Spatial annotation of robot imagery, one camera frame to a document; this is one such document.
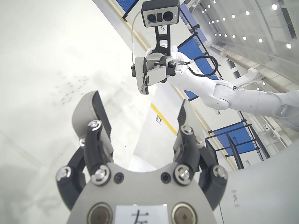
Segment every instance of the end effector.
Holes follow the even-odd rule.
[[[148,86],[165,83],[169,76],[175,76],[175,67],[171,56],[152,53],[147,58],[135,58],[135,65],[131,69],[132,76],[136,77],[138,90],[141,94],[148,95]]]

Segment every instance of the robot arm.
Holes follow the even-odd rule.
[[[147,52],[147,57],[144,58],[145,62],[151,56],[149,54],[151,49]],[[231,108],[276,118],[289,128],[299,132],[299,90],[272,93],[270,91],[235,89],[228,81],[197,77],[188,70],[191,66],[194,72],[202,74],[195,62],[178,52],[176,46],[171,47],[171,62],[176,64],[175,74],[163,75],[160,79],[165,77],[164,81],[167,79],[171,85],[193,92],[202,99],[206,106],[218,110]],[[190,64],[188,66],[180,65],[180,63],[186,62],[190,62]]]

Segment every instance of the window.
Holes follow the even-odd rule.
[[[233,72],[233,74],[236,79],[241,77],[241,75],[239,74],[239,71],[235,71],[235,72]]]
[[[235,63],[232,62],[232,61],[229,60],[229,59],[227,59],[226,62],[227,62],[227,64],[229,65],[229,68],[230,68],[230,69],[232,69],[232,68],[234,68],[234,67],[236,66]]]

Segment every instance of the black cable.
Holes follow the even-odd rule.
[[[217,62],[217,60],[216,60],[214,57],[212,57],[212,56],[199,56],[199,57],[196,57],[196,58],[193,59],[193,60],[196,61],[196,60],[198,60],[198,59],[202,59],[202,58],[210,58],[211,61],[214,62],[214,64],[215,64],[215,69],[214,69],[211,73],[209,73],[209,74],[197,74],[197,73],[195,73],[195,72],[191,69],[191,67],[188,67],[189,71],[190,71],[193,75],[198,76],[198,77],[209,77],[209,76],[214,75],[214,73],[216,73],[216,71],[217,71],[217,69],[218,69],[218,62]]]

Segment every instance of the white cable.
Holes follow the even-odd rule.
[[[263,90],[263,89],[262,89],[257,83],[255,83],[255,82],[248,82],[248,83],[241,84],[240,86],[237,87],[237,91],[239,91],[239,88],[240,88],[241,86],[246,85],[246,84],[255,84],[255,85],[260,89],[260,91],[263,91],[263,92],[265,92],[265,93],[267,93],[267,94],[273,94],[273,95],[275,95],[275,96],[279,99],[279,105],[278,105],[276,108],[274,108],[273,111],[272,111],[272,115],[273,115],[274,117],[276,117],[276,118],[285,118],[285,119],[289,119],[289,118],[293,118],[293,117],[295,117],[295,116],[297,116],[297,115],[299,114],[299,112],[298,112],[298,113],[296,113],[295,115],[292,115],[292,116],[289,116],[289,117],[278,116],[278,115],[274,114],[274,112],[275,112],[275,111],[276,111],[276,110],[283,104],[281,98],[280,98],[278,95],[276,95],[275,93],[273,93],[272,91],[265,91],[265,90]]]
[[[141,11],[139,11],[139,12],[136,14],[136,16],[135,16],[135,18],[134,18],[134,20],[133,20],[132,29],[131,29],[131,41],[132,41],[132,63],[133,63],[133,65],[134,65],[134,43],[133,43],[133,29],[134,29],[134,23],[135,23],[135,20],[136,20],[137,16],[138,16],[140,13],[141,13]]]

